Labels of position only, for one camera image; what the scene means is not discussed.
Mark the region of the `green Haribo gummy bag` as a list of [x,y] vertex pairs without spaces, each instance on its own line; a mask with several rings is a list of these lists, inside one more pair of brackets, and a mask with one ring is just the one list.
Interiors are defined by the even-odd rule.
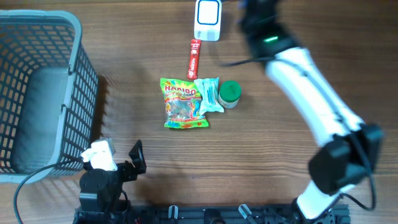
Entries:
[[208,121],[199,113],[202,97],[193,82],[161,78],[165,103],[165,128],[207,128]]

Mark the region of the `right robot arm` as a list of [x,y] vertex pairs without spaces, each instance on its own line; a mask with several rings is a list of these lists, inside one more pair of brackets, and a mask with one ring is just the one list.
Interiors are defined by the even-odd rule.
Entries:
[[373,211],[377,205],[374,171],[382,129],[365,123],[338,96],[313,61],[309,49],[279,22],[277,1],[243,2],[241,30],[253,62],[286,94],[310,128],[317,153],[308,163],[310,182],[287,213],[274,216],[288,223],[342,223],[348,219],[340,204],[351,189],[368,179]]

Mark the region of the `red coffee stick sachet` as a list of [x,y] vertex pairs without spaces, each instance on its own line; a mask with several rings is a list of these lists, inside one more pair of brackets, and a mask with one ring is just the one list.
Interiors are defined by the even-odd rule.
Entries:
[[187,78],[190,80],[197,79],[198,60],[200,56],[201,40],[192,39],[190,42],[190,61],[188,66]]

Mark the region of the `teal tissue packet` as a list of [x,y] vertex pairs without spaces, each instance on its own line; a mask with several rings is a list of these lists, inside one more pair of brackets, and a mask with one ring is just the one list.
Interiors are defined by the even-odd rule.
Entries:
[[200,115],[204,115],[206,112],[224,112],[224,108],[218,102],[219,78],[196,79],[194,84],[202,96]]

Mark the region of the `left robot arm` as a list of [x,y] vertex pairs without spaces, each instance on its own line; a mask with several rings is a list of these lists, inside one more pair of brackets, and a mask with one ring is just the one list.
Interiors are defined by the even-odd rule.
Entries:
[[132,182],[146,173],[142,141],[137,140],[129,151],[130,161],[115,163],[113,140],[99,139],[82,152],[86,172],[80,178],[80,207],[75,210],[74,223],[141,223],[123,190],[123,183]]

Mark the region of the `green lid jar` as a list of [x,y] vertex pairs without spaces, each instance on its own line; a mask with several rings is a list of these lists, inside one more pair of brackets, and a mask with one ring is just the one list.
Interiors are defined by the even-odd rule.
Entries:
[[234,80],[228,80],[221,84],[218,101],[226,109],[234,108],[241,97],[241,86]]

